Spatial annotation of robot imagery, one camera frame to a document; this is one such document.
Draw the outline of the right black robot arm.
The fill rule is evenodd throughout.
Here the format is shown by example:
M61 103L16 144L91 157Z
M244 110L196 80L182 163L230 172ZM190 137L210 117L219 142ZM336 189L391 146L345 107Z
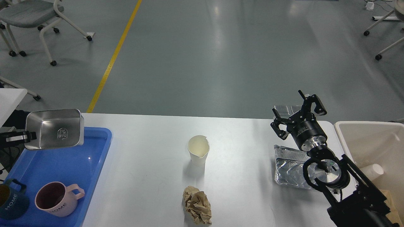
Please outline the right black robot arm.
M283 117L274 108L271 128L282 140L293 138L297 148L276 145L275 182L306 185L329 203L327 213L337 227L401 227L391 221L387 197L346 154L337 156L316 117L327 111L318 95L304 94L300 109Z

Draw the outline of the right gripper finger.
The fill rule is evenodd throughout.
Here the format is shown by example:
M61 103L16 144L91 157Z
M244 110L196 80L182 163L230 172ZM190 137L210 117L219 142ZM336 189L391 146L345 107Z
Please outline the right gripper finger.
M286 140L288 135L291 134L294 128L294 120L290 118L282 118L275 108L273 108L272 111L275 118L271 123L271 128L274 130L279 138L281 138L282 140ZM280 125L285 125L286 129L281 129Z
M305 95L301 90L298 90L298 93L304 100L299 111L300 118L316 120L316 116L327 115L327 110L316 94Z

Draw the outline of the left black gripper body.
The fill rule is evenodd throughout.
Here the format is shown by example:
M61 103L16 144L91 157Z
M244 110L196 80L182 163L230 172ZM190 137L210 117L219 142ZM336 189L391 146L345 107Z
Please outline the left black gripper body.
M0 134L0 148L7 148L8 147L8 144L7 144L7 141L6 141L6 138L7 138L7 133L1 133Z

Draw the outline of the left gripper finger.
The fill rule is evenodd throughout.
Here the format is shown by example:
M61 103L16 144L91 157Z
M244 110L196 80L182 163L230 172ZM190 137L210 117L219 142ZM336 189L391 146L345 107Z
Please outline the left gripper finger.
M29 131L13 131L6 134L6 142L28 143L36 139L36 133Z

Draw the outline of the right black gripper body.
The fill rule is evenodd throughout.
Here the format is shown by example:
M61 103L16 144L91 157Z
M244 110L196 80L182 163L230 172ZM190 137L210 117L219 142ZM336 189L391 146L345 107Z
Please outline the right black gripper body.
M301 151L310 151L315 146L326 145L327 135L314 113L296 112L289 119L293 123L288 126L288 132Z

